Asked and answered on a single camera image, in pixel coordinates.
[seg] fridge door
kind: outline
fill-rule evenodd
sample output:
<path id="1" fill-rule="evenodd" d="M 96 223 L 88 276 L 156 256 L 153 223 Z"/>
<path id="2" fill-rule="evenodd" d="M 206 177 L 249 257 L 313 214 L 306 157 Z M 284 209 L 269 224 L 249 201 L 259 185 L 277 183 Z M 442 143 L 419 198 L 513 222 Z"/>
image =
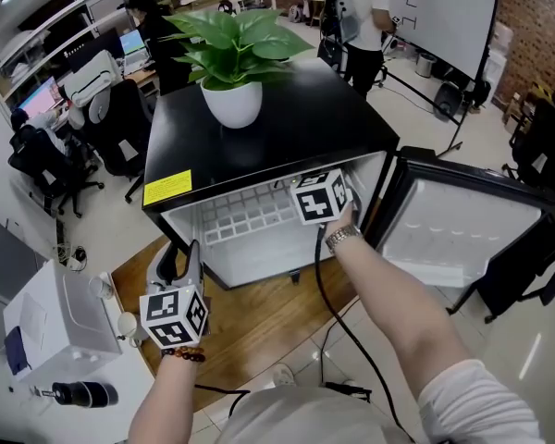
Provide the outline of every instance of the fridge door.
<path id="1" fill-rule="evenodd" d="M 425 284 L 462 289 L 554 211 L 548 193 L 438 160 L 429 150 L 403 148 L 365 237 Z"/>

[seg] backpack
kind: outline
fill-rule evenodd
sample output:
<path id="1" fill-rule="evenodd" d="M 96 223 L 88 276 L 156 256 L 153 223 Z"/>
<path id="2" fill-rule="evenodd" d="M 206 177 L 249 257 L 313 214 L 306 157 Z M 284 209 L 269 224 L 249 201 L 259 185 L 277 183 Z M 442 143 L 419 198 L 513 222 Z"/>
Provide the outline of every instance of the backpack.
<path id="1" fill-rule="evenodd" d="M 346 43 L 359 34 L 361 21 L 352 0 L 327 0 L 325 13 L 321 30 L 326 36 L 339 31 L 339 35 L 335 34 L 336 38 Z"/>

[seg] computer monitor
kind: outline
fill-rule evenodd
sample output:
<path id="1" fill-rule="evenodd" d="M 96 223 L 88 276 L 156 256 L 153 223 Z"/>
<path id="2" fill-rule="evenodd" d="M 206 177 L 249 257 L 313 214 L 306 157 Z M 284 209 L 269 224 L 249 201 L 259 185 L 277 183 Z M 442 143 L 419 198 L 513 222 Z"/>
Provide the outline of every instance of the computer monitor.
<path id="1" fill-rule="evenodd" d="M 33 118 L 52 109 L 61 100 L 62 96 L 57 89 L 56 80 L 49 78 L 20 105 L 20 108 L 27 112 L 29 118 Z"/>
<path id="2" fill-rule="evenodd" d="M 123 47 L 123 52 L 126 56 L 145 47 L 144 41 L 138 30 L 124 34 L 119 40 L 121 40 L 121 47 Z"/>
<path id="3" fill-rule="evenodd" d="M 104 32 L 98 38 L 83 44 L 81 48 L 69 55 L 68 63 L 70 64 L 70 69 L 72 69 L 72 72 L 78 72 L 84 67 L 85 64 L 91 61 L 91 59 L 104 49 L 111 53 L 111 56 L 115 59 L 119 59 L 124 56 L 123 48 L 121 47 L 121 42 L 117 36 L 115 28 Z"/>

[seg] person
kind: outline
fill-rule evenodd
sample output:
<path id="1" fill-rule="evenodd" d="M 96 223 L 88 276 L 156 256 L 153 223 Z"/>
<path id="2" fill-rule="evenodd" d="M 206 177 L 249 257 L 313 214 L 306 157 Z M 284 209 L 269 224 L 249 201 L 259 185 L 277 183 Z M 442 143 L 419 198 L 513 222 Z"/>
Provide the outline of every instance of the person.
<path id="1" fill-rule="evenodd" d="M 129 0 L 129 13 L 140 22 L 138 30 L 148 45 L 160 81 L 160 94 L 165 95 L 189 84 L 191 64 L 175 61 L 187 53 L 179 40 L 160 41 L 161 38 L 181 33 L 164 18 L 168 11 L 155 0 Z"/>
<path id="2" fill-rule="evenodd" d="M 348 208 L 327 225 L 326 238 L 351 222 Z M 392 344 L 431 442 L 544 442 L 529 407 L 471 357 L 446 311 L 419 280 L 383 259 L 361 237 L 343 236 L 334 251 L 368 316 Z M 196 362 L 164 356 L 131 423 L 129 444 L 189 441 L 196 372 Z M 328 388 L 282 386 L 293 385 L 293 375 L 284 365 L 275 372 L 280 386 L 241 400 L 217 444 L 410 442 L 365 401 Z"/>
<path id="3" fill-rule="evenodd" d="M 372 89 L 382 68 L 382 31 L 394 32 L 390 19 L 389 0 L 351 0 L 360 20 L 360 31 L 345 43 L 348 52 L 344 79 L 352 80 L 353 88 L 364 99 Z"/>
<path id="4" fill-rule="evenodd" d="M 14 131 L 19 131 L 25 125 L 31 125 L 38 130 L 45 130 L 45 133 L 47 133 L 54 147 L 57 148 L 61 154 L 67 155 L 66 144 L 57 138 L 56 132 L 53 130 L 53 126 L 56 124 L 58 118 L 58 110 L 48 110 L 47 112 L 37 114 L 33 118 L 29 118 L 29 114 L 27 114 L 23 108 L 15 108 L 10 114 L 10 125 Z"/>

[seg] beaded bracelet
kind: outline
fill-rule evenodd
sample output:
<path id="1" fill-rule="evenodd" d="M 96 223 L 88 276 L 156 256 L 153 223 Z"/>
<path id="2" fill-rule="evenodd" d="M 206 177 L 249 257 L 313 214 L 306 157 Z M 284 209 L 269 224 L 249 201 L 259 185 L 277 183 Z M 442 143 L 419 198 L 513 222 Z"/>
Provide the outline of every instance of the beaded bracelet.
<path id="1" fill-rule="evenodd" d="M 177 349 L 163 349 L 163 356 L 175 355 L 192 362 L 205 362 L 204 349 L 201 347 L 179 347 Z"/>

